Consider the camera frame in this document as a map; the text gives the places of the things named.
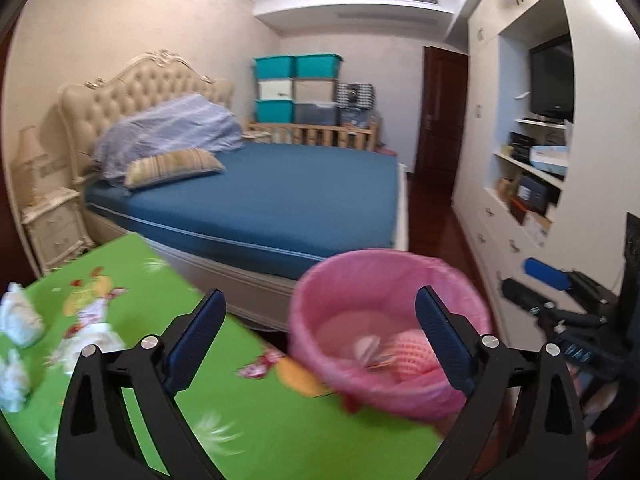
blue gripper pad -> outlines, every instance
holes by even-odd
[[[226,314],[225,297],[216,290],[193,315],[193,319],[171,350],[165,361],[162,383],[169,396],[186,390],[209,351]]]
[[[571,282],[566,272],[544,264],[535,258],[527,258],[524,260],[523,267],[529,276],[552,286],[556,290],[569,290],[571,288]]]
[[[450,321],[450,317],[462,318],[468,327],[464,336],[469,340],[478,337],[471,323],[462,316],[450,314],[439,296],[430,286],[424,286],[415,297],[415,315],[433,348],[451,386],[467,397],[474,392],[474,357]]]

teal storage bin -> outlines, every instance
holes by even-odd
[[[292,123],[293,101],[263,100],[255,101],[255,120],[259,123]]]
[[[296,56],[296,75],[298,77],[338,78],[342,57],[337,54],[304,54]]]
[[[256,79],[281,79],[295,76],[295,56],[268,56],[255,58]]]

crib railing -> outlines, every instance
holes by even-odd
[[[374,152],[378,144],[379,127],[378,120],[374,120],[367,129],[313,124],[250,123],[244,138],[253,142],[337,146]]]

table lamp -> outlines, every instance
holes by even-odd
[[[14,192],[20,206],[34,206],[42,197],[38,194],[36,168],[47,158],[47,153],[38,140],[35,126],[20,130],[18,153],[12,164],[14,168]]]

lamp shade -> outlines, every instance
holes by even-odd
[[[27,126],[20,130],[18,139],[18,153],[14,159],[14,166],[33,164],[40,158],[47,156],[40,141],[35,126]]]

